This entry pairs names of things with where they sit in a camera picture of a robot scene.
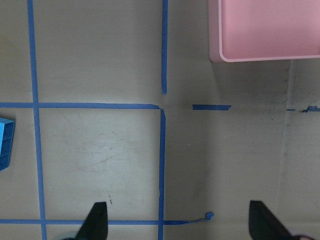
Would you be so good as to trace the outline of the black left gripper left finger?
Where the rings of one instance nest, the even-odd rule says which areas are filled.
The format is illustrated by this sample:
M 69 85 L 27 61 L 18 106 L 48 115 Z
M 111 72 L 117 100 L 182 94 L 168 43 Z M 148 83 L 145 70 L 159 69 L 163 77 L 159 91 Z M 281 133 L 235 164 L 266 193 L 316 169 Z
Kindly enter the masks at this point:
M 108 210 L 106 202 L 96 202 L 76 234 L 77 240 L 106 240 L 108 237 Z

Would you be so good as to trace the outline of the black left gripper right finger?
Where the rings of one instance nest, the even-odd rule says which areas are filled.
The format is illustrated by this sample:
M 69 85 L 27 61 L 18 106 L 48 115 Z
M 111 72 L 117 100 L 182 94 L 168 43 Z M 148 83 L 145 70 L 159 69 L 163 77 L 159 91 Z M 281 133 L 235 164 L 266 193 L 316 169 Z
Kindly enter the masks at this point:
M 290 240 L 293 237 L 260 200 L 249 203 L 249 234 L 253 240 Z

